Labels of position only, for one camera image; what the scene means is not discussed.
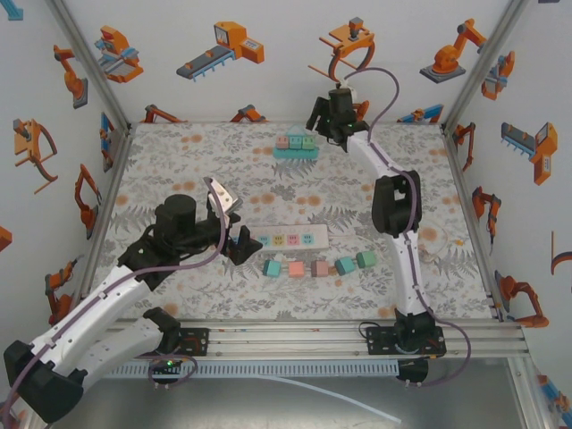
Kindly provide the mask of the aluminium side rail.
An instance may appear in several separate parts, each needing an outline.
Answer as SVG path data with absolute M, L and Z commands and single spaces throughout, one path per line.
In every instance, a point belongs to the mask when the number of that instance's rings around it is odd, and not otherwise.
M 487 298 L 490 300 L 492 317 L 499 322 L 506 322 L 502 297 L 492 272 L 492 263 L 488 254 L 490 245 L 483 242 L 480 235 L 481 221 L 487 225 L 488 216 L 486 213 L 482 213 L 481 217 L 477 216 L 478 211 L 475 210 L 473 203 L 473 191 L 467 185 L 464 175 L 474 160 L 475 124 L 471 122 L 467 126 L 456 125 L 452 132 L 448 132 L 446 127 L 442 125 L 442 132 L 482 284 Z
M 111 222 L 115 199 L 121 185 L 127 160 L 129 159 L 131 142 L 132 136 L 130 132 L 127 132 L 120 140 L 121 145 L 116 153 L 117 157 L 114 161 L 113 175 L 111 176 L 109 188 L 105 194 L 102 211 L 98 217 L 94 238 L 85 265 L 84 275 L 76 292 L 76 304 L 79 304 L 85 297 L 87 297 L 88 293 L 92 289 L 92 284 L 98 267 L 98 261 L 102 254 L 102 248 L 105 242 L 105 235 L 107 233 L 109 223 Z

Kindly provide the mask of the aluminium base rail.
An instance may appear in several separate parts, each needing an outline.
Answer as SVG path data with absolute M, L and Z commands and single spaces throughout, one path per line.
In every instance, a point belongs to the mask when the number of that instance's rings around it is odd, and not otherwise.
M 468 335 L 473 358 L 516 358 L 529 354 L 524 330 L 493 319 L 453 319 Z M 206 357 L 247 359 L 368 359 L 358 321 L 183 321 L 184 328 L 207 328 Z

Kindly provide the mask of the white power strip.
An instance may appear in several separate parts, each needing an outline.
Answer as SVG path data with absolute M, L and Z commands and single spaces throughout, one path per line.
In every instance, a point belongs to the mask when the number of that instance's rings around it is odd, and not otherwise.
M 322 250 L 329 248 L 325 224 L 292 224 L 250 227 L 250 235 L 263 251 Z

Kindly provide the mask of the floral patterned table mat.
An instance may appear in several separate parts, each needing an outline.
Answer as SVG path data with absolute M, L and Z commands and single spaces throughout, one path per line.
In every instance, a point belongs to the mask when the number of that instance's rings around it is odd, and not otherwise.
M 168 196 L 196 199 L 206 213 L 205 177 L 217 179 L 243 200 L 248 227 L 325 224 L 323 251 L 259 252 L 243 265 L 225 257 L 169 276 L 153 293 L 129 307 L 136 318 L 161 307 L 180 319 L 346 320 L 390 318 L 396 307 L 391 254 L 371 218 L 374 184 L 340 148 L 319 140 L 315 160 L 273 156 L 280 123 L 139 125 L 115 200 L 95 279 L 101 282 L 118 257 L 155 220 Z M 430 307 L 443 318 L 488 318 L 475 252 L 436 126 L 379 124 L 374 140 L 422 181 L 419 230 L 422 278 Z M 375 266 L 360 269 L 356 254 L 374 251 Z M 352 257 L 356 270 L 339 276 L 334 262 Z M 277 278 L 263 275 L 265 260 L 282 264 Z M 325 260 L 327 277 L 311 275 Z M 290 278 L 290 261 L 303 261 L 305 276 Z

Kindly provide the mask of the aluminium frame post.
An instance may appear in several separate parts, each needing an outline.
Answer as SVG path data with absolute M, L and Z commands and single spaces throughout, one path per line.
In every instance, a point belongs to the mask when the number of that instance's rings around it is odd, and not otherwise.
M 474 68 L 468 74 L 466 83 L 450 109 L 450 113 L 443 125 L 443 133 L 445 135 L 450 135 L 456 129 L 462 114 L 492 67 L 492 62 L 500 54 L 501 48 L 517 26 L 521 15 L 531 3 L 532 0 L 509 0 L 493 28 L 491 36 L 485 43 Z
M 84 67 L 88 79 L 95 87 L 98 95 L 101 97 L 111 119 L 114 124 L 123 131 L 124 134 L 130 132 L 130 120 L 123 111 L 119 100 L 113 93 L 107 79 L 100 70 L 97 59 L 88 47 L 80 26 L 73 18 L 67 4 L 64 0 L 44 0 L 51 14 L 55 18 L 59 28 L 65 35 L 71 49 L 76 54 L 80 63 Z
M 551 413 L 529 357 L 509 357 L 509 372 L 524 429 L 551 429 Z

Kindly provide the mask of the small controller board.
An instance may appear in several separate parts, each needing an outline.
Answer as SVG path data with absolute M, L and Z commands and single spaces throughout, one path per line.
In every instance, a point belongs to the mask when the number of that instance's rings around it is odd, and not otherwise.
M 155 359 L 150 362 L 148 374 L 155 380 L 178 379 L 185 358 Z

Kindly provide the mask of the teal power strip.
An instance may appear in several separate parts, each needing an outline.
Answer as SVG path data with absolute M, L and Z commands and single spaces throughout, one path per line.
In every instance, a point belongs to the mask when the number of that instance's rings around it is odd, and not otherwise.
M 288 137 L 300 136 L 303 138 L 305 136 L 314 136 L 314 135 L 309 134 L 307 132 L 307 130 L 305 130 L 300 125 L 293 125 L 285 133 L 278 135 L 278 136 L 288 136 Z M 285 150 L 279 150 L 274 145 L 273 156 L 276 159 L 315 160 L 315 159 L 317 159 L 318 154 L 319 154 L 319 148 L 316 144 L 316 141 L 315 141 L 315 145 L 316 145 L 316 148 L 314 150 L 302 150 L 302 149 L 294 150 L 294 149 L 289 149 L 289 148 L 285 149 Z

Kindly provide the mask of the white plastic tube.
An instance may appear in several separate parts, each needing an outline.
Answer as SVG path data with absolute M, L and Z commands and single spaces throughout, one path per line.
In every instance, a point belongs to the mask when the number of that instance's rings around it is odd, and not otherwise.
M 313 384 L 303 383 L 300 381 L 282 378 L 282 377 L 267 376 L 267 375 L 256 375 L 255 378 L 258 380 L 265 380 L 265 381 L 274 382 L 274 383 L 288 384 L 291 386 L 296 386 L 296 387 L 299 387 L 302 389 L 306 389 L 306 390 L 313 391 L 313 392 L 316 392 L 319 394 L 323 394 L 324 396 L 328 396 L 330 398 L 341 400 L 341 401 L 349 403 L 355 407 L 361 408 L 361 409 L 363 409 L 367 412 L 370 412 L 370 413 L 372 413 L 378 417 L 390 420 L 391 422 L 393 422 L 396 425 L 400 425 L 402 423 L 402 420 L 400 418 L 398 418 L 394 415 L 391 415 L 387 412 L 384 412 L 384 411 L 380 410 L 379 408 L 374 408 L 372 406 L 367 405 L 364 402 L 352 399 L 351 397 L 345 396 L 345 395 L 340 394 L 338 392 L 326 390 L 324 388 L 315 386 Z

